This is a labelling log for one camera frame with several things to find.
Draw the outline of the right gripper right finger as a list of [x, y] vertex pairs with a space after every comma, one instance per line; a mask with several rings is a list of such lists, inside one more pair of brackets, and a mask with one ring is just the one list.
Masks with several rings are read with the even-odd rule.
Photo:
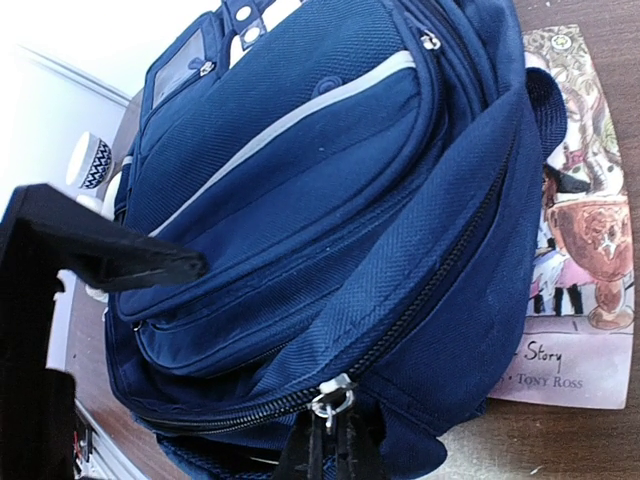
[[355, 410], [338, 416], [335, 429], [336, 478], [375, 480], [385, 478], [380, 451], [367, 425]]

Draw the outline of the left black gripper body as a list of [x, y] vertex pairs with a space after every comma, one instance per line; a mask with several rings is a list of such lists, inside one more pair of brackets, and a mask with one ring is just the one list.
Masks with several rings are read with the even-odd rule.
[[24, 220], [1, 233], [1, 477], [72, 479], [75, 381], [47, 367], [56, 257]]

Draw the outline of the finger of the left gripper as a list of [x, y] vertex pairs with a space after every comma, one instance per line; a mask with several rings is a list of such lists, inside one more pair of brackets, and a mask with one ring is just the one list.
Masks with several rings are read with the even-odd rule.
[[1, 291], [59, 290], [70, 270], [105, 292], [195, 281], [205, 256], [132, 231], [48, 184], [16, 188], [1, 222]]

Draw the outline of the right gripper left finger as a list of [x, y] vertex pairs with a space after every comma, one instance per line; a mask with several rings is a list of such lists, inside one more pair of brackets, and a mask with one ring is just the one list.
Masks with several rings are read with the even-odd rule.
[[335, 451], [327, 439], [324, 420], [299, 414], [281, 452], [277, 478], [283, 480], [335, 479]]

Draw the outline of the navy blue backpack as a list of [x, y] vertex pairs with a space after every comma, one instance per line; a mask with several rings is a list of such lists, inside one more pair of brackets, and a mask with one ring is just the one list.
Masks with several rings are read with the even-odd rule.
[[561, 92], [510, 1], [225, 1], [150, 66], [115, 217], [202, 253], [113, 294], [112, 391], [193, 479], [278, 479], [355, 410], [384, 479], [446, 460], [514, 359]]

